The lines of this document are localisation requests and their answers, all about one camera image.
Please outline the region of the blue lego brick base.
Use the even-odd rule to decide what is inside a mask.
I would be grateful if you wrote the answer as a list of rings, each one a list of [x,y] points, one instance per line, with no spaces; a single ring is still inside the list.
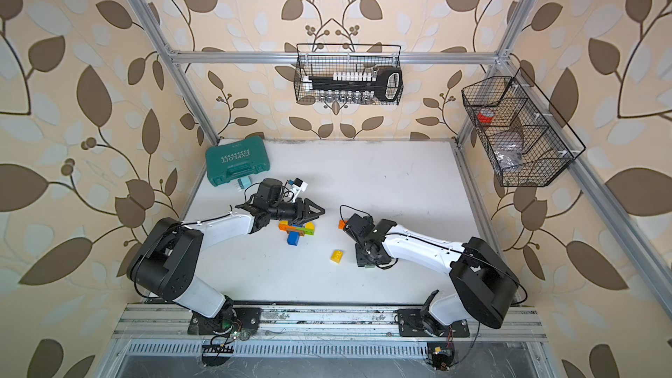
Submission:
[[[287,237],[287,244],[290,246],[297,246],[299,244],[299,239],[301,238],[301,235],[299,232],[292,231],[288,233]]]

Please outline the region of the orange lego brick long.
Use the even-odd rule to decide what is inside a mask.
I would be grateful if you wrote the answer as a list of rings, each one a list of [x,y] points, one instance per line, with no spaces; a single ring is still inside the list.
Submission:
[[[295,233],[298,233],[300,236],[305,236],[306,235],[306,231],[302,227],[294,227],[294,226],[289,225],[286,222],[279,222],[278,223],[278,228],[280,230],[288,232],[288,233],[295,232]]]

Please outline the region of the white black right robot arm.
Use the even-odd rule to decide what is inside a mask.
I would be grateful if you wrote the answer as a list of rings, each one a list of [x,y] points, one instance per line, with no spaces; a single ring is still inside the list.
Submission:
[[[469,319],[500,329],[516,304],[520,280],[481,238],[450,242],[410,231],[393,220],[374,223],[358,215],[344,222],[343,230],[368,265],[385,270],[404,260],[450,278],[453,288],[432,292],[423,306],[421,323],[430,334]]]

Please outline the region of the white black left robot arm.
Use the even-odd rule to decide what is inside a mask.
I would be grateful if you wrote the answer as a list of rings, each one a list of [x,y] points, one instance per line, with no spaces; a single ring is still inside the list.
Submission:
[[[126,276],[158,299],[173,302],[205,318],[220,314],[227,297],[196,276],[204,250],[239,236],[252,235],[272,221],[303,226],[325,214],[310,199],[267,203],[247,201],[234,211],[208,220],[160,220],[129,261]]]

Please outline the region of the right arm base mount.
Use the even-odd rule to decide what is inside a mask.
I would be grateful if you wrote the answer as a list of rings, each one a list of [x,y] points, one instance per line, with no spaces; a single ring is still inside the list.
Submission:
[[[447,339],[449,332],[454,338],[467,338],[470,330],[467,322],[456,321],[451,325],[442,325],[428,311],[413,308],[402,308],[395,312],[395,322],[399,334],[404,338],[441,338]]]

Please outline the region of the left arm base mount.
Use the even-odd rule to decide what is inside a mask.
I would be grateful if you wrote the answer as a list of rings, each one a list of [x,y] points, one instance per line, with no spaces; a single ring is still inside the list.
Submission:
[[[214,318],[207,318],[199,313],[193,313],[187,328],[189,335],[239,335],[241,340],[247,340],[257,333],[261,324],[262,309],[259,307],[229,307],[223,308]]]

